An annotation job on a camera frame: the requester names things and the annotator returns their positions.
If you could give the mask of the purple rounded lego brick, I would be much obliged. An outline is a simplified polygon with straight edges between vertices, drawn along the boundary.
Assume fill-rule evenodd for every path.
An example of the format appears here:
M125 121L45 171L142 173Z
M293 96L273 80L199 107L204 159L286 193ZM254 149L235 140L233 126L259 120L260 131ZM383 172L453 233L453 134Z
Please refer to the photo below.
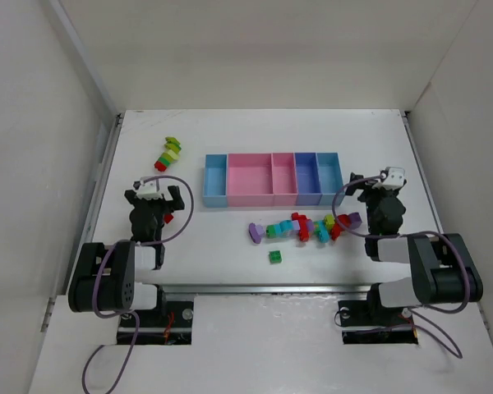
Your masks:
M266 235L265 228L262 225L253 222L248 226L248 233L252 242L256 245L259 245Z

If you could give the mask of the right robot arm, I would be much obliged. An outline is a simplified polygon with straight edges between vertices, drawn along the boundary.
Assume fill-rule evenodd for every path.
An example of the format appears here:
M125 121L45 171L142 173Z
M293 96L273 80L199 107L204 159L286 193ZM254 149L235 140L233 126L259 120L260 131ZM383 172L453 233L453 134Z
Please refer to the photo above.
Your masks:
M455 313L481 300L483 282L465 242L458 233L420 231L399 233L406 208L399 200L407 184L402 168L387 167L379 176L352 173L346 195L360 191L366 206L366 255L376 262L404 263L410 275L393 282L375 283L366 295L374 319L408 307L423 306L452 314L441 304L457 303Z

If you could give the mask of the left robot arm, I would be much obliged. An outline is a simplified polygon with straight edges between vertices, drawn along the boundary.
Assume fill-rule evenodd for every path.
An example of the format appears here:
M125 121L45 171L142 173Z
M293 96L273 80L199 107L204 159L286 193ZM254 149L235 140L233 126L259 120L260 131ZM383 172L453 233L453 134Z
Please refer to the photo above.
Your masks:
M131 236L113 245L87 242L81 247L68 290L68 304L76 313L121 313L154 309L158 287L138 285L137 270L158 270L164 263L164 225L185 203L178 186L168 186L166 198L154 181L136 182L124 197L131 205Z

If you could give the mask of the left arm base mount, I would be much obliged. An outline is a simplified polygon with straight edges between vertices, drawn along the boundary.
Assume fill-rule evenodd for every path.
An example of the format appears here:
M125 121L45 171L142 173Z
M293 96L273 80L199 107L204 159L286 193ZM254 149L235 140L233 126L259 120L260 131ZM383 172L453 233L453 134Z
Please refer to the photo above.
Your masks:
M136 345L191 344L194 300L167 300L162 309L137 310L136 314L140 319Z

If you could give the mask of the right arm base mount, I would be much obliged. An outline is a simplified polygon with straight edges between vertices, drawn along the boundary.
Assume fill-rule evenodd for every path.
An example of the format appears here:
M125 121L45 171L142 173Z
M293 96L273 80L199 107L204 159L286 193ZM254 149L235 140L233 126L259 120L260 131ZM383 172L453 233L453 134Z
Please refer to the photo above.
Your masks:
M402 308L371 306L366 300L338 302L336 324L344 345L417 345L412 315Z

